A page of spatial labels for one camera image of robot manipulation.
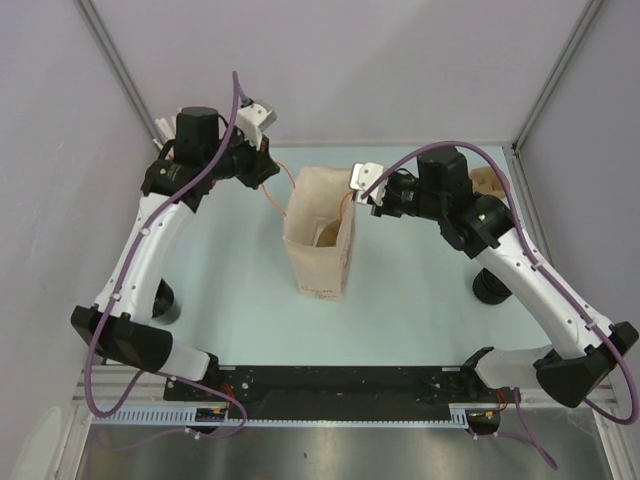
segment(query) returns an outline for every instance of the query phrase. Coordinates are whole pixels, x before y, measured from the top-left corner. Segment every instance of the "white bracket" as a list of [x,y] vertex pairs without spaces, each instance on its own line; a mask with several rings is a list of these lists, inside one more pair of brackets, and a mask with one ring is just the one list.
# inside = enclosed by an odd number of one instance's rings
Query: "white bracket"
[[[362,197],[362,193],[367,190],[380,175],[384,173],[384,166],[377,163],[356,163],[351,170],[351,180],[349,188],[358,192],[356,202],[366,205],[367,199]],[[376,205],[382,205],[382,197],[384,195],[384,187],[387,184],[383,181],[380,185],[373,189],[369,198]]]
[[256,100],[238,110],[236,126],[256,149],[262,145],[262,132],[276,121],[275,110],[263,100]]

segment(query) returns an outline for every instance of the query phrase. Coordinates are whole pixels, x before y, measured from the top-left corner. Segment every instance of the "light blue table surface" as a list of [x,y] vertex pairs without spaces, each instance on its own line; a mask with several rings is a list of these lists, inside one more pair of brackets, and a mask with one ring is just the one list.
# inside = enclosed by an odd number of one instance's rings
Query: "light blue table surface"
[[[306,165],[392,164],[412,147],[273,149],[294,175]],[[502,150],[486,148],[507,171]],[[470,168],[482,159],[465,152]],[[286,207],[283,173],[267,182]],[[548,342],[511,298],[487,306],[473,296],[480,265],[453,250],[436,223],[376,218],[356,209],[346,300],[298,293],[282,241],[282,216],[262,190],[219,182],[178,242],[167,281],[182,313],[167,328],[224,365],[452,365],[479,348]]]

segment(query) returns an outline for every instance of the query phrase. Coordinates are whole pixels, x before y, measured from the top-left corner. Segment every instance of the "black joint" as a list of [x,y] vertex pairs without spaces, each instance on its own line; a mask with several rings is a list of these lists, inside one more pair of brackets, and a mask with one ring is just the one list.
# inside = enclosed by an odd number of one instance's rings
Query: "black joint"
[[220,370],[220,362],[216,355],[209,353],[209,366],[200,381],[202,385],[218,390],[222,385],[222,371]]
[[[95,307],[78,306],[73,311],[71,325],[87,345],[91,343],[101,317],[102,313]],[[96,352],[103,358],[156,373],[166,363],[172,347],[171,333],[133,323],[123,314],[121,317],[109,315]]]
[[269,139],[266,136],[262,136],[262,145],[258,150],[253,147],[248,148],[250,155],[248,168],[239,171],[236,176],[245,187],[256,190],[268,178],[278,174],[280,167],[271,158]]
[[500,428],[500,412],[486,410],[466,410],[469,433],[478,436],[493,435]]
[[460,367],[460,370],[473,370],[478,366],[478,362],[482,357],[484,357],[487,353],[491,352],[493,347],[483,347],[478,350],[476,353],[471,355]]
[[[611,327],[609,340],[621,355],[625,355],[638,341],[638,331],[629,322],[620,322]],[[616,365],[615,357],[604,343],[598,348],[587,349],[584,357],[570,360],[564,360],[551,350],[533,364],[544,391],[570,408],[580,405]]]
[[418,156],[420,186],[425,192],[447,192],[455,203],[473,201],[467,159],[455,147],[442,147]]
[[469,258],[475,258],[485,248],[497,248],[498,239],[514,225],[509,208],[493,195],[476,195],[455,224],[465,232],[464,253]]
[[174,161],[179,165],[202,169],[206,167],[220,143],[215,108],[187,107],[176,117]]

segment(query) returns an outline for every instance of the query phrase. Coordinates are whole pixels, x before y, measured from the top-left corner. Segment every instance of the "metal frame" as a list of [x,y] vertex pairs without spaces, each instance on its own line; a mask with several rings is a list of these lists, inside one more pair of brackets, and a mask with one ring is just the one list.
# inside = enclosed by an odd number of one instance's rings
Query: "metal frame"
[[162,138],[92,0],[74,0],[74,3],[150,138]]
[[522,149],[522,146],[527,141],[531,130],[544,111],[544,107],[549,102],[549,99],[553,95],[553,92],[564,77],[564,74],[569,68],[576,53],[582,47],[584,40],[592,30],[595,21],[598,18],[599,14],[602,12],[606,2],[607,0],[590,0],[583,10],[582,16],[574,27],[573,32],[571,32],[567,43],[560,53],[560,57],[553,66],[551,74],[549,75],[549,78],[547,79],[544,87],[542,88],[542,91],[540,92],[540,95],[538,95],[533,108],[529,111],[529,114],[527,115],[522,128],[516,136],[516,139],[514,141],[514,148],[516,152],[520,151]]
[[533,202],[533,196],[531,195],[524,169],[522,168],[521,156],[511,146],[503,147],[502,151],[507,159],[511,180],[514,183],[514,190],[518,196],[518,204],[522,208],[524,215],[523,221],[527,227],[527,231],[544,257],[553,264],[549,244],[545,237],[535,203]]
[[[122,395],[125,387],[135,374],[134,368],[124,365],[109,365],[109,366],[96,366],[94,367],[94,395],[96,401],[104,403],[105,405],[111,405],[114,401]],[[82,377],[80,383],[76,389],[76,393],[72,401],[72,412],[70,415],[69,423],[70,427],[67,429],[68,434],[63,440],[65,444],[63,453],[60,458],[60,462],[56,468],[56,480],[74,480],[81,465],[82,454],[84,446],[86,444],[89,428],[92,423],[100,424],[113,424],[119,425],[158,425],[158,426],[176,426],[177,423],[175,417],[166,415],[161,417],[158,413],[161,412],[189,412],[194,409],[195,406],[201,408],[215,408],[224,406],[224,402],[211,402],[211,403],[184,403],[176,406],[173,402],[166,402],[162,399],[166,379],[152,375],[145,374],[140,379],[139,384],[132,390],[130,400],[127,405],[135,405],[130,407],[129,410],[124,410],[123,415],[118,416],[113,421],[100,420],[96,422],[87,407],[85,406],[84,388],[82,384]],[[599,388],[595,390],[590,398],[598,405],[607,410],[617,412],[617,404],[613,391],[610,387]],[[546,409],[557,408],[558,404],[554,402],[544,391],[541,389],[526,389],[522,391],[522,405],[525,410],[533,409]],[[452,418],[460,419],[465,409],[478,408],[478,404],[451,404]],[[150,417],[149,421],[141,420],[139,413],[147,412]],[[613,472],[615,480],[629,480],[637,478],[634,472],[639,471],[638,466],[635,465],[635,460],[632,453],[629,451],[626,434],[623,428],[620,426],[611,424],[606,420],[595,417],[596,425],[598,427],[600,437],[607,455],[607,459],[610,464],[610,468]],[[376,428],[376,427],[398,427],[398,428],[465,428],[460,421],[453,422],[451,425],[434,422],[416,422],[411,424],[374,424],[374,423],[360,423],[360,424],[346,424],[341,422],[253,422],[251,427],[309,427],[314,426],[318,428],[339,428],[341,426],[349,427],[363,427],[363,428]]]

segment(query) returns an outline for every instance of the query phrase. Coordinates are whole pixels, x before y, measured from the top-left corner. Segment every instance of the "orange cable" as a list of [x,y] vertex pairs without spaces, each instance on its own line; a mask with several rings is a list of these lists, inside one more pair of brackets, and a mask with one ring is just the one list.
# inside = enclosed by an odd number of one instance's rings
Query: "orange cable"
[[[230,397],[236,398],[236,394],[233,393],[233,389],[229,386],[228,383],[223,383],[222,388],[227,392]],[[230,412],[233,408],[233,404],[231,402],[227,402],[227,410]]]
[[502,393],[502,390],[497,390],[497,395],[498,395],[498,403],[504,403],[504,406],[502,406],[500,408],[500,410],[498,410],[499,412],[503,412],[507,409],[507,407],[509,406],[509,400],[507,399],[507,396]]
[[[275,162],[277,165],[279,165],[280,167],[282,167],[284,169],[285,172],[287,172],[287,175],[289,175],[289,180],[291,180],[291,184],[293,185],[293,189],[296,189],[296,181],[293,178],[293,175],[291,174],[291,172],[289,171],[289,169],[284,165],[284,163],[280,163],[280,162]],[[278,211],[282,214],[283,217],[287,216],[287,212],[285,211],[284,208],[282,208],[280,206],[280,204],[278,202],[276,202],[273,197],[269,194],[269,191],[267,190],[266,185],[264,184],[264,182],[261,185],[262,187],[262,191],[264,192],[265,196],[267,197],[267,200],[269,200],[271,202],[271,204],[276,207],[278,209]]]
[[347,192],[345,193],[344,197],[342,197],[342,200],[340,200],[340,211],[339,211],[340,223],[342,223],[342,218],[344,217],[344,210],[346,209],[346,207],[344,209],[342,208],[344,206],[344,201],[352,195],[353,195],[353,192]]

